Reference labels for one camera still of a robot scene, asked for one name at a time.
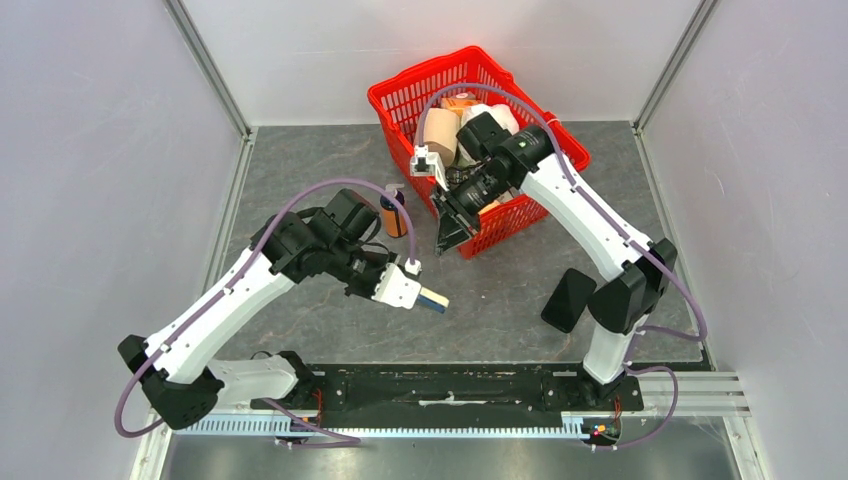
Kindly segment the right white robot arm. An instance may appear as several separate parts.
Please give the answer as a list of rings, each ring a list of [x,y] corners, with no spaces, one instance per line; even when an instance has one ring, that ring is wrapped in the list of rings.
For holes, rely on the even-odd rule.
[[[652,241],[625,221],[579,176],[542,127],[512,134],[489,113],[469,120],[457,133],[478,167],[449,190],[437,187],[431,201],[438,215],[435,253],[469,242],[482,230],[484,207],[516,188],[542,206],[579,243],[604,279],[569,269],[548,302],[548,323],[569,332],[583,311],[595,328],[577,382],[579,400],[601,409],[618,392],[635,331],[665,293],[677,249]]]

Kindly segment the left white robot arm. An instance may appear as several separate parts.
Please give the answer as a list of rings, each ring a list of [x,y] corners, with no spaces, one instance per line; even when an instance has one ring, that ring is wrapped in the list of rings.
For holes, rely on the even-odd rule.
[[[351,189],[324,207],[269,219],[231,269],[178,319],[118,351],[162,423],[185,429],[218,405],[262,398],[307,405],[314,376],[294,352],[218,361],[216,353],[269,303],[303,280],[327,274],[355,295],[410,308],[420,290],[394,253],[367,250],[378,213]]]

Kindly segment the blue phone with black screen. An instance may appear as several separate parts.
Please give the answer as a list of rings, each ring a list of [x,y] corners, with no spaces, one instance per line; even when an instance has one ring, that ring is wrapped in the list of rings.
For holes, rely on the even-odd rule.
[[[437,302],[437,301],[433,301],[433,300],[425,298],[425,297],[419,297],[416,300],[416,303],[420,306],[423,306],[425,308],[428,308],[428,309],[433,310],[433,311],[440,313],[440,314],[444,314],[447,310],[446,304],[443,304],[443,303],[440,303],[440,302]]]

